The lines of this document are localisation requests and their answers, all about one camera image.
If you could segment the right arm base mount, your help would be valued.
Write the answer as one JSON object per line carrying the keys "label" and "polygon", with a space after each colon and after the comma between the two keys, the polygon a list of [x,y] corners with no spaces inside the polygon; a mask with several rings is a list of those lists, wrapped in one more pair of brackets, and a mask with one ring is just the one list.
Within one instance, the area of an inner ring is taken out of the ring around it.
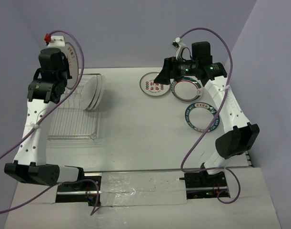
{"label": "right arm base mount", "polygon": [[229,197],[225,172],[218,169],[217,173],[210,174],[211,171],[215,170],[207,170],[203,165],[197,169],[182,169],[183,175],[179,180],[185,184],[188,200],[217,198],[218,195]]}

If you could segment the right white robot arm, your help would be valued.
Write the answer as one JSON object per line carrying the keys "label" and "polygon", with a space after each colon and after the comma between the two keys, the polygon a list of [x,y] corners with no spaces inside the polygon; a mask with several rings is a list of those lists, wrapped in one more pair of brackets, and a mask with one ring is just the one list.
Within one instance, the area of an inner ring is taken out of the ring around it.
{"label": "right white robot arm", "polygon": [[209,93],[216,107],[209,108],[218,121],[222,121],[224,134],[215,141],[215,152],[201,165],[200,182],[209,187],[216,181],[230,158],[244,154],[253,146],[259,126],[252,124],[241,110],[229,85],[230,74],[220,62],[213,62],[209,42],[191,45],[190,60],[181,57],[186,47],[180,38],[172,45],[177,49],[175,57],[165,58],[155,83],[169,85],[185,76],[194,76]]}

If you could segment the red character plate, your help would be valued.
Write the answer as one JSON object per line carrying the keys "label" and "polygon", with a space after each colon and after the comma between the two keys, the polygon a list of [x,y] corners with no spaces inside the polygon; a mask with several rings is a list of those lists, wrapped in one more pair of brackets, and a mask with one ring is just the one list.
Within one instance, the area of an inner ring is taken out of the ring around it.
{"label": "red character plate", "polygon": [[162,97],[171,90],[170,85],[154,82],[158,74],[158,72],[149,72],[141,77],[139,87],[146,95],[151,97]]}

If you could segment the teal ring lettered plate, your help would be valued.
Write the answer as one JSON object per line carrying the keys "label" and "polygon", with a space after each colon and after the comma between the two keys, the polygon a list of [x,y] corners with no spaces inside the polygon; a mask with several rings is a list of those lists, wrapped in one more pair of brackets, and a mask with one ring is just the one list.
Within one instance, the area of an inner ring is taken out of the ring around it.
{"label": "teal ring lettered plate", "polygon": [[66,56],[69,63],[69,72],[71,79],[67,82],[67,88],[72,89],[78,80],[79,63],[75,48],[70,42],[65,42]]}

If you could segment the teal red rim plate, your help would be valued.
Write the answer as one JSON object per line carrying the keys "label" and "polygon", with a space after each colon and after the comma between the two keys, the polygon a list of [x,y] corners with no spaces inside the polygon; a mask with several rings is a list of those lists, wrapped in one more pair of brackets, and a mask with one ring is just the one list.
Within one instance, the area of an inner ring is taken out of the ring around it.
{"label": "teal red rim plate", "polygon": [[97,83],[97,90],[96,90],[95,96],[92,100],[90,110],[95,110],[99,106],[101,99],[103,97],[105,83],[106,83],[105,76],[99,75],[98,76],[98,83]]}
{"label": "teal red rim plate", "polygon": [[86,110],[89,105],[92,103],[94,95],[97,89],[98,78],[97,76],[92,77],[88,82],[83,86],[81,96],[80,96],[80,107],[83,110]]}

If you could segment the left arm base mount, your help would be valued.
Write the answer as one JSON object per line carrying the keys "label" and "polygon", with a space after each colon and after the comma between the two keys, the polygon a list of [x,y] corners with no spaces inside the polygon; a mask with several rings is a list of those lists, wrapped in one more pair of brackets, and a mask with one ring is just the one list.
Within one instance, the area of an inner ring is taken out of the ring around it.
{"label": "left arm base mount", "polygon": [[97,206],[100,206],[100,197],[97,198],[97,189],[93,182],[81,182],[78,184],[63,184],[58,186],[56,203],[78,203],[84,202],[88,206],[95,206],[96,199],[98,199]]}

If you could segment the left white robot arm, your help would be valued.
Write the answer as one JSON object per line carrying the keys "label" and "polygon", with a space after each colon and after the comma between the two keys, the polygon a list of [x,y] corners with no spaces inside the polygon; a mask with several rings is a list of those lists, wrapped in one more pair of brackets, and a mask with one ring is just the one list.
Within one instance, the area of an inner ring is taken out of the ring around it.
{"label": "left white robot arm", "polygon": [[13,162],[5,164],[4,172],[21,183],[54,186],[68,182],[75,190],[81,190],[86,185],[82,168],[53,165],[46,161],[52,110],[59,105],[65,92],[70,78],[69,64],[59,48],[41,50],[39,62],[40,68],[28,86],[22,143]]}

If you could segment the teal red rim plate front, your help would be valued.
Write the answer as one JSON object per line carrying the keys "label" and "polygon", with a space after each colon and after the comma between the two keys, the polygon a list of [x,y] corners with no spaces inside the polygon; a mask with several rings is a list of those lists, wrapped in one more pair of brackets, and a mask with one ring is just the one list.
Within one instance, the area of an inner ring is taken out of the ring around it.
{"label": "teal red rim plate front", "polygon": [[92,103],[94,95],[97,89],[98,78],[97,76],[92,77],[88,82],[83,86],[81,96],[80,96],[80,107],[83,110],[86,110],[89,105]]}

